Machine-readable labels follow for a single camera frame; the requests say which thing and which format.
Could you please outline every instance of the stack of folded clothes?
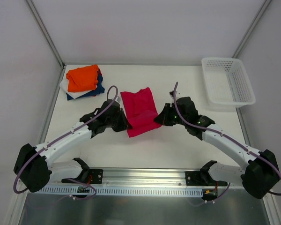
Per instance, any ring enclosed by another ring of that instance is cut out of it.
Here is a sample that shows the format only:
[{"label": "stack of folded clothes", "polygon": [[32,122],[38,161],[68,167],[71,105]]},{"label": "stack of folded clothes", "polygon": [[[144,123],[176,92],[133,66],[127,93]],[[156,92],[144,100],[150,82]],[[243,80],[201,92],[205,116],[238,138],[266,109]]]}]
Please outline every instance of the stack of folded clothes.
[{"label": "stack of folded clothes", "polygon": [[66,92],[67,99],[96,96],[104,93],[102,87],[103,77],[98,65],[92,65],[69,70],[60,84],[60,88]]}]

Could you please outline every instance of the white plastic basket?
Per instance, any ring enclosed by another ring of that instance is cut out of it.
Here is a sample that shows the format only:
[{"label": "white plastic basket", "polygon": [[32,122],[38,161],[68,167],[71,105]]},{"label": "white plastic basket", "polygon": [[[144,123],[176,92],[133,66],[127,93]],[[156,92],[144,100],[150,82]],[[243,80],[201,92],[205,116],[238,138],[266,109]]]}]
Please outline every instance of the white plastic basket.
[{"label": "white plastic basket", "polygon": [[202,67],[210,106],[239,108],[255,103],[255,95],[241,60],[203,58]]}]

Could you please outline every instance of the orange shirt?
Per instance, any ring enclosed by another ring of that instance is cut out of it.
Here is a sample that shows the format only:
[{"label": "orange shirt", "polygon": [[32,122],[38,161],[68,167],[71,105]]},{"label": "orange shirt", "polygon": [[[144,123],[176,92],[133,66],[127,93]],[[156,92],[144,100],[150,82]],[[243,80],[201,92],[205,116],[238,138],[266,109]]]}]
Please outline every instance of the orange shirt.
[{"label": "orange shirt", "polygon": [[69,70],[67,73],[67,79],[69,80],[67,90],[69,92],[95,90],[98,83],[98,70],[99,67],[96,64]]}]

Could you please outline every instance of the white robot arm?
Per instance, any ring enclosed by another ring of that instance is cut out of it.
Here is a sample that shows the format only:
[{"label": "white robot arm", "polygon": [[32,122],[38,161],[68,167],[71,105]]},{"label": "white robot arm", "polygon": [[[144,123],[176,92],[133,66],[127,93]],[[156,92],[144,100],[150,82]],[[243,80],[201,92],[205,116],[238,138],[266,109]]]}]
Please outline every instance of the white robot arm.
[{"label": "white robot arm", "polygon": [[[211,181],[222,180],[242,185],[249,194],[259,199],[270,192],[281,177],[274,154],[269,150],[261,152],[231,138],[212,119],[199,115],[190,97],[176,99],[175,93],[176,90],[170,92],[174,103],[166,103],[154,121],[164,126],[183,125],[189,134],[217,147],[239,165],[208,162],[200,170],[203,184],[210,186]],[[112,128],[115,132],[131,128],[123,109],[114,100],[105,101],[101,108],[81,117],[79,122],[52,141],[35,147],[24,145],[14,167],[17,179],[20,178],[30,192],[39,191],[48,182],[67,178],[86,183],[90,168],[83,160],[54,161],[74,145],[93,138],[106,128]]]}]

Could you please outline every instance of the pink cloth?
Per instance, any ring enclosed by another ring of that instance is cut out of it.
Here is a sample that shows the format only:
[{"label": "pink cloth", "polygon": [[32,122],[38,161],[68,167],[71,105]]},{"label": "pink cloth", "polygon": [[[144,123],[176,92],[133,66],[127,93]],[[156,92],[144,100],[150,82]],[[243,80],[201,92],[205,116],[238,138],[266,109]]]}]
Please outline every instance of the pink cloth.
[{"label": "pink cloth", "polygon": [[161,127],[153,120],[158,116],[150,88],[141,89],[139,92],[121,92],[126,117],[132,126],[127,130],[129,137],[141,135],[147,131]]}]

